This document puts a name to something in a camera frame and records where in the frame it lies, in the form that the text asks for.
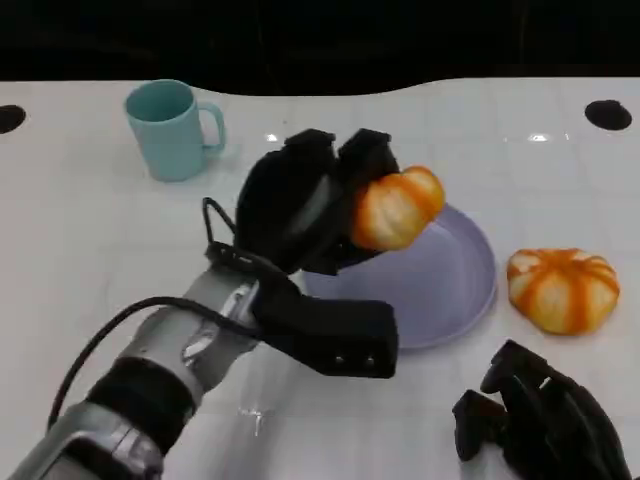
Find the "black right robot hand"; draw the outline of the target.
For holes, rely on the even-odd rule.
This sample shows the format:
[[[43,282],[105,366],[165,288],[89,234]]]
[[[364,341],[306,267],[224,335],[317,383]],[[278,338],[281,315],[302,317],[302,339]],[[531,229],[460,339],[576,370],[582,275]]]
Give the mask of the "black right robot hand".
[[[466,391],[452,413],[463,462],[492,443],[521,479],[633,477],[618,433],[594,396],[513,340],[492,358],[481,391]]]

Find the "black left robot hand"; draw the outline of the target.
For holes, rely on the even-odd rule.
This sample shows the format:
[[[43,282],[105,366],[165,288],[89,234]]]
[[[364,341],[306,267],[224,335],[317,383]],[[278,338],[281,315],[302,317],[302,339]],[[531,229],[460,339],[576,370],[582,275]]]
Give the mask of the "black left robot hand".
[[[251,169],[236,206],[234,244],[287,274],[335,275],[380,255],[352,238],[362,189],[398,172],[389,134],[358,130],[340,148],[304,130]]]

